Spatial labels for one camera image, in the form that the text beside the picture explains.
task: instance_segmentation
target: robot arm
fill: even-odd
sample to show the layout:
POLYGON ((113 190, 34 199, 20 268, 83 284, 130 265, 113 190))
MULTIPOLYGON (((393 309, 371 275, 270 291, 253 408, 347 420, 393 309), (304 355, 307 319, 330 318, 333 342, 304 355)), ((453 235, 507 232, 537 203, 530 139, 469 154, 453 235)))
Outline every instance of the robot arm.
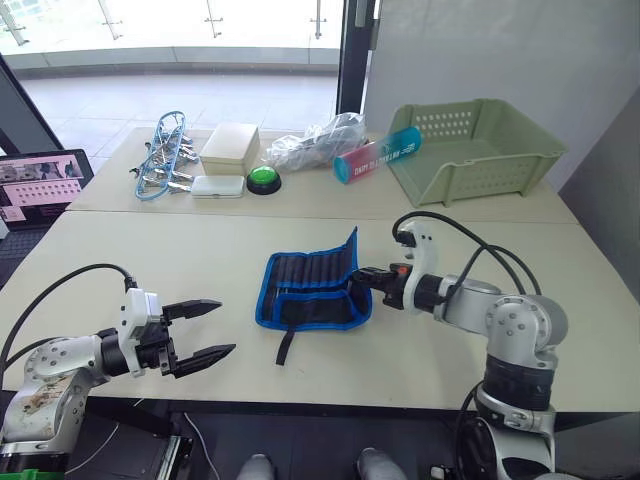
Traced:
POLYGON ((73 451, 89 391, 131 373, 160 368, 176 378, 207 368, 235 345, 219 345, 178 360, 168 328, 176 318, 203 315, 221 306, 191 300, 159 306, 158 298, 129 288, 120 307, 120 325, 95 335, 58 338, 34 350, 24 367, 24 383, 11 400, 2 427, 0 473, 37 468, 64 472, 73 451))
POLYGON ((470 279, 455 289, 458 276, 431 273, 433 235, 421 221, 408 222, 397 239, 408 248, 413 264, 363 268, 353 273, 353 280, 382 291, 385 305, 413 314, 428 312, 436 321, 488 339, 484 380, 475 395, 478 417, 465 426, 466 476, 511 479, 514 468, 538 475, 553 472, 554 349, 567 334, 560 306, 541 295, 506 295, 470 279), (487 445, 493 450, 487 451, 487 445), (488 471, 495 476, 484 475, 488 471))

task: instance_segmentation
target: cable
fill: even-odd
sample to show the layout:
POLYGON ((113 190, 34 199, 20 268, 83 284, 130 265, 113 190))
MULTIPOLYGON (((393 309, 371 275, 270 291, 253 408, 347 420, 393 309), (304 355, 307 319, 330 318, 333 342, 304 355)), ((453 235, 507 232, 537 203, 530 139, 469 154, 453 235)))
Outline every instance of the cable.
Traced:
POLYGON ((196 424, 193 423, 193 421, 191 420, 189 415, 187 415, 187 412, 183 412, 182 415, 184 415, 184 418, 187 420, 187 422, 189 422, 189 425, 191 425, 191 428, 193 428, 193 430, 196 432, 196 435, 198 436, 198 439, 200 440, 200 444, 202 445, 202 451, 204 452, 204 458, 207 459, 207 463, 209 464, 209 467, 211 467, 211 471, 215 475, 216 480, 220 480, 220 474, 218 473, 218 470, 216 469, 216 466, 211 461, 211 457, 209 457, 209 452, 207 451, 207 444, 204 442, 204 438, 202 438, 202 433, 200 433, 200 430, 198 430, 198 427, 196 427, 196 424))
POLYGON ((511 257, 511 259, 516 262, 518 264, 518 266, 524 271, 524 273, 527 275, 527 277, 529 277, 529 281, 531 282, 531 285, 533 285, 533 290, 536 292, 536 295, 542 295, 542 290, 540 289, 540 284, 538 283, 538 280, 536 279, 536 276, 533 274, 533 272, 529 269, 529 267, 527 266, 526 263, 524 263, 520 257, 518 257, 515 253, 510 252, 509 250, 507 250, 504 247, 501 247, 500 245, 491 245, 495 250, 497 250, 500 253, 504 253, 505 255, 507 255, 508 257, 511 257))
POLYGON ((7 339, 5 340, 4 345, 2 346, 2 353, 0 353, 0 390, 2 390, 2 385, 4 383, 4 372, 7 369, 7 358, 9 357, 9 350, 11 350, 11 345, 13 344, 13 341, 15 340, 16 336, 18 335, 18 332, 20 331, 20 328, 22 327, 24 322, 27 320, 27 317, 31 314, 31 312, 35 310, 35 308, 40 304, 40 302, 42 302, 42 300, 45 299, 47 295, 49 295, 51 292, 53 292, 56 288, 58 288, 63 283, 71 280, 74 277, 77 277, 82 273, 88 272, 89 270, 97 270, 100 268, 110 268, 112 270, 116 270, 120 272, 124 276, 125 290, 128 290, 129 288, 137 287, 136 281, 133 279, 133 276, 129 272, 127 272, 124 268, 119 267, 118 265, 113 265, 111 263, 94 263, 93 265, 87 265, 85 267, 74 270, 73 272, 65 275, 64 277, 60 278, 59 280, 55 281, 54 283, 49 285, 47 288, 45 288, 42 291, 42 293, 40 293, 40 295, 38 295, 31 302, 31 304, 29 304, 29 306, 25 309, 25 311, 22 312, 22 315, 20 315, 18 320, 16 320, 16 323, 13 325, 13 328, 11 328, 9 335, 7 335, 7 339))
POLYGON ((467 410, 469 409, 469 405, 471 404, 471 400, 476 394, 478 387, 482 385, 482 381, 475 384, 475 386, 471 389, 471 391, 467 394, 464 402, 462 402, 462 406, 460 407, 460 411, 458 412, 458 418, 456 418, 456 426, 453 432, 453 464, 456 472, 457 480, 465 480, 465 474, 460 466, 460 434, 462 432, 462 423, 464 422, 464 417, 466 416, 467 410))
MULTIPOLYGON (((138 405, 140 405, 145 399, 141 398, 140 400, 138 400, 136 403, 133 404, 134 407, 137 407, 138 405)), ((107 446, 107 444, 111 441, 111 439, 113 438, 113 436, 116 434, 116 432, 118 431, 118 429, 120 428, 120 422, 116 423, 116 426, 113 427, 113 430, 111 430, 111 433, 109 434, 109 436, 107 436, 107 438, 105 439, 104 442, 102 442, 102 444, 96 449, 95 452, 93 452, 91 455, 89 455, 87 457, 86 460, 84 460, 82 463, 80 463, 79 465, 76 465, 73 468, 70 468, 69 470, 67 470, 66 472, 64 472, 65 475, 69 475, 75 471, 80 470, 82 467, 84 467, 87 463, 89 463, 91 460, 93 460, 94 458, 96 458, 96 456, 104 449, 104 447, 107 446)))
MULTIPOLYGON (((536 279, 535 275, 533 274, 533 272, 531 272, 531 270, 529 269, 529 267, 527 267, 527 265, 513 252, 510 252, 509 250, 507 250, 506 248, 503 248, 499 245, 491 245, 492 248, 494 248, 495 250, 504 253, 505 255, 508 255, 509 257, 511 257, 519 266, 520 268, 522 268, 522 270, 524 270, 524 272, 526 273, 527 277, 529 277, 529 280, 531 281, 531 284, 533 285, 533 289, 536 292, 536 295, 542 295, 542 291, 540 290, 540 285, 538 284, 538 280, 536 279)), ((462 286, 462 283, 466 280, 467 275, 469 275, 469 272, 471 271, 471 267, 473 267, 473 265, 475 264, 476 260, 478 259, 478 256, 484 252, 486 250, 485 247, 478 247, 478 249, 473 252, 473 255, 471 255, 471 258, 469 258, 469 261, 467 262, 467 264, 465 265, 464 269, 462 270, 462 272, 460 273, 460 275, 458 276, 458 279, 456 280, 456 283, 454 283, 449 290, 447 290, 447 295, 445 296, 445 301, 449 301, 451 300, 451 298, 455 295, 455 293, 458 291, 458 289, 462 286)))
POLYGON ((406 220, 414 217, 435 218, 436 220, 440 220, 452 226, 453 228, 460 231, 461 233, 464 233, 467 237, 472 239, 478 245, 484 247, 498 261, 498 263, 502 265, 502 267, 509 274, 509 276, 513 280, 513 283, 516 285, 516 288, 518 289, 518 293, 521 295, 525 294, 524 287, 522 285, 522 282, 518 278, 518 275, 516 275, 516 272, 513 271, 513 268, 511 268, 511 265, 509 265, 507 261, 504 258, 502 258, 502 256, 496 251, 496 249, 494 249, 491 245, 489 245, 487 242, 485 242, 482 238, 480 238, 478 235, 473 233, 467 227, 465 227, 464 225, 461 225, 460 223, 456 222, 452 218, 447 217, 446 215, 442 215, 440 213, 435 213, 435 212, 427 212, 424 210, 416 210, 414 212, 410 212, 410 213, 407 213, 406 215, 403 215, 398 220, 396 220, 396 222, 393 224, 393 228, 391 229, 391 234, 393 235, 393 238, 397 242, 402 243, 402 241, 398 237, 398 228, 400 227, 400 225, 406 220))

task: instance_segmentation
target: worn robot arm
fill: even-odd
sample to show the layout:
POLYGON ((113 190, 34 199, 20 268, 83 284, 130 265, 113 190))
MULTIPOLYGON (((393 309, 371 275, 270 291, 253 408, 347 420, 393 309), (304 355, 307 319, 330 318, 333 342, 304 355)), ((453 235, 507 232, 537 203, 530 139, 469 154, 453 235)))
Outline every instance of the worn robot arm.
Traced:
POLYGON ((235 348, 209 347, 178 360, 168 332, 172 320, 203 315, 221 304, 191 300, 159 305, 155 294, 130 288, 120 307, 117 330, 58 338, 31 353, 24 367, 24 383, 5 414, 0 473, 28 468, 64 472, 93 387, 127 372, 140 376, 147 368, 160 368, 163 375, 176 378, 189 375, 235 348))

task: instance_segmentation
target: green button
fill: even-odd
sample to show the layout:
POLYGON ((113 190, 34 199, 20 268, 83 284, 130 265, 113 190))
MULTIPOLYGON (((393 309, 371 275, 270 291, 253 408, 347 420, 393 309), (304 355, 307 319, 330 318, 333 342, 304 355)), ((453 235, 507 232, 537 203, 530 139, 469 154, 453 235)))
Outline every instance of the green button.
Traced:
POLYGON ((268 185, 269 183, 276 181, 278 174, 273 168, 263 165, 262 167, 257 167, 251 170, 249 178, 252 182, 259 185, 268 185))

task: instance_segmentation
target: laptop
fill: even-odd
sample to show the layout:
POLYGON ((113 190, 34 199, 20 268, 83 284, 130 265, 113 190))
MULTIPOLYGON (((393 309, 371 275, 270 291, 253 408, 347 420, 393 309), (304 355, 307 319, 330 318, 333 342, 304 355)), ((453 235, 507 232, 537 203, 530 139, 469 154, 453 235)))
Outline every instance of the laptop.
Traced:
POLYGON ((92 178, 83 150, 0 157, 0 287, 92 178))

